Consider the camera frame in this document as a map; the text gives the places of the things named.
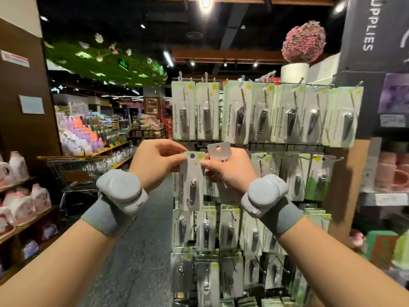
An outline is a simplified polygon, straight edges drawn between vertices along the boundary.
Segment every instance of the purple poster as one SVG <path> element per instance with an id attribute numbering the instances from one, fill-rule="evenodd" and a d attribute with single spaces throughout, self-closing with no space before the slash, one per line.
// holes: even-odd
<path id="1" fill-rule="evenodd" d="M 409 74 L 386 75 L 378 113 L 409 113 Z"/>

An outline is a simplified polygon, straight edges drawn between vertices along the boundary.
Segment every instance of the gray floor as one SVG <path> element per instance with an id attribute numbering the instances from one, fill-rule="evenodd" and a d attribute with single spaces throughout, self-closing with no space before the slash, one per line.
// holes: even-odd
<path id="1" fill-rule="evenodd" d="M 169 306 L 172 179 L 169 175 L 149 196 L 126 235 L 115 243 L 82 307 Z"/>

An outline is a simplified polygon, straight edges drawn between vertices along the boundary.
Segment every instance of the hand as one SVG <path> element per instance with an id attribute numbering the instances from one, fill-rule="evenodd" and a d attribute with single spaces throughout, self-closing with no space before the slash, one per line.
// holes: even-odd
<path id="1" fill-rule="evenodd" d="M 186 151 L 169 139 L 144 140 L 136 149 L 129 172 L 139 177 L 142 188 L 149 193 L 161 185 L 168 172 L 179 171 L 179 165 L 187 159 L 180 152 Z"/>
<path id="2" fill-rule="evenodd" d="M 232 147 L 232 155 L 227 162 L 210 160 L 209 154 L 206 154 L 206 160 L 200 164 L 209 170 L 206 175 L 213 182 L 216 181 L 214 177 L 216 172 L 227 186 L 236 190 L 240 195 L 247 192 L 250 183 L 258 178 L 245 149 Z"/>

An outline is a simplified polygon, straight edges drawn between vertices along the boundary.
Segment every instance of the gray wristband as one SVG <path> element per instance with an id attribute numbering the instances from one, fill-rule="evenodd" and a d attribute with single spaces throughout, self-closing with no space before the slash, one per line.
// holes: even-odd
<path id="1" fill-rule="evenodd" d="M 98 199 L 81 217 L 90 226 L 110 237 L 122 237 L 135 221 L 106 196 Z"/>
<path id="2" fill-rule="evenodd" d="M 288 231 L 304 216 L 286 196 L 280 199 L 260 220 L 276 238 Z"/>

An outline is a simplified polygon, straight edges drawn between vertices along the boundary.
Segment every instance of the green exit sign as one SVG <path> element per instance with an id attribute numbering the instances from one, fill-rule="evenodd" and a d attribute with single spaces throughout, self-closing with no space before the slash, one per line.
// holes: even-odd
<path id="1" fill-rule="evenodd" d="M 118 59 L 120 67 L 123 67 L 126 71 L 129 71 L 129 65 L 126 63 L 124 59 Z"/>

